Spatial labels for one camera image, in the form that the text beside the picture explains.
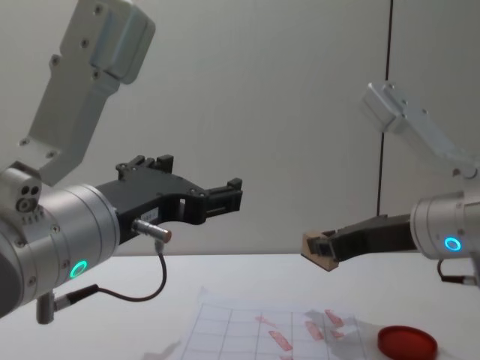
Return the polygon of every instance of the white table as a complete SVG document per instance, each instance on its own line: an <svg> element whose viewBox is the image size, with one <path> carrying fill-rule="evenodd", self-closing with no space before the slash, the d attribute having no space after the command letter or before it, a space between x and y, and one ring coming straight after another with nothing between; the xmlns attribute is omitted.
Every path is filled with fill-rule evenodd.
<svg viewBox="0 0 480 360"><path fill-rule="evenodd" d="M166 261L166 289L150 302L133 304L97 294L57 313L51 325L37 325L34 303L0 319L0 359L168 359L201 287L263 301L335 303L371 331L408 325L429 332L441 348L438 359L479 358L480 290L441 283L435 262L419 254L360 256L330 273L299 255L168 256ZM466 260L446 262L445 273L450 270L472 272ZM117 257L56 292L96 283L145 295L156 289L159 274L154 256Z"/></svg>

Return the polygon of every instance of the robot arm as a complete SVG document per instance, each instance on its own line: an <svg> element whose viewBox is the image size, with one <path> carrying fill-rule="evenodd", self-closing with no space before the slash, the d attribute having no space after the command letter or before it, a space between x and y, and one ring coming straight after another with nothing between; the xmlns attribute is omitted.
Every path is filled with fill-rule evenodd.
<svg viewBox="0 0 480 360"><path fill-rule="evenodd" d="M344 261L367 253L418 250L429 259L472 258L480 284L480 184L477 158L457 148L391 83L369 84L365 109L379 131L401 136L414 151L463 176L463 190L421 199L410 215L375 217L310 240L314 254Z"/></svg>
<svg viewBox="0 0 480 360"><path fill-rule="evenodd" d="M129 1L79 0L28 136L0 167L0 317L39 299L38 321L49 323L52 289L121 243L145 234L161 251L171 232L159 224L239 210L240 179L205 190L173 175L169 155L121 163L118 180L99 187L46 186L81 163L107 98L136 79L154 32Z"/></svg>

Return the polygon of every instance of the white wall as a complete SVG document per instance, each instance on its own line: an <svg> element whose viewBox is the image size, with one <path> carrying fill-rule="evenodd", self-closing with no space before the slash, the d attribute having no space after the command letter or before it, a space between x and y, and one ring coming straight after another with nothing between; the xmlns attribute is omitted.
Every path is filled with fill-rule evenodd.
<svg viewBox="0 0 480 360"><path fill-rule="evenodd" d="M395 0L390 79L430 111L459 145L480 154L480 2ZM461 189L395 136L385 139L382 212L407 213L421 197Z"/></svg>
<svg viewBox="0 0 480 360"><path fill-rule="evenodd" d="M175 155L174 172L206 188L243 178L239 213L166 225L170 254L296 252L305 230L375 215L380 136L357 105L383 80L388 1L138 2L157 23L139 79L108 101L63 185L108 182L140 154ZM26 134L73 9L0 2L0 153ZM141 238L121 249L148 251Z"/></svg>

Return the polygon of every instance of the screw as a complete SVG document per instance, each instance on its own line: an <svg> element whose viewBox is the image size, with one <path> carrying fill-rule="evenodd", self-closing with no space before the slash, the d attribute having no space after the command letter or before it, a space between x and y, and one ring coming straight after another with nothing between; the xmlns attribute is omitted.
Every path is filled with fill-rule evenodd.
<svg viewBox="0 0 480 360"><path fill-rule="evenodd" d="M18 247L18 248L23 248L25 246L25 242L23 242L22 240L18 239L15 241L15 245Z"/></svg>
<svg viewBox="0 0 480 360"><path fill-rule="evenodd" d="M87 47L89 47L89 39L82 39L82 41L80 41L80 47L82 49L86 49Z"/></svg>
<svg viewBox="0 0 480 360"><path fill-rule="evenodd" d="M95 9L93 10L93 14L94 15L100 15L100 14L102 14L102 10L103 10L102 5L97 5L97 6L95 6Z"/></svg>
<svg viewBox="0 0 480 360"><path fill-rule="evenodd" d="M57 66L60 62L60 56L53 55L52 60L50 60L53 66Z"/></svg>

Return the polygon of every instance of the green led ring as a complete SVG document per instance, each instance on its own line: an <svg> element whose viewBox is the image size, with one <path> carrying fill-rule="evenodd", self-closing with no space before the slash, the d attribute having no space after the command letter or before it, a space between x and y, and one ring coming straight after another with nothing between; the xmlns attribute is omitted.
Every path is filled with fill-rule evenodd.
<svg viewBox="0 0 480 360"><path fill-rule="evenodd" d="M82 274L88 266L89 264L87 263L87 260L80 260L70 271L70 277L72 279L76 278L78 275Z"/></svg>

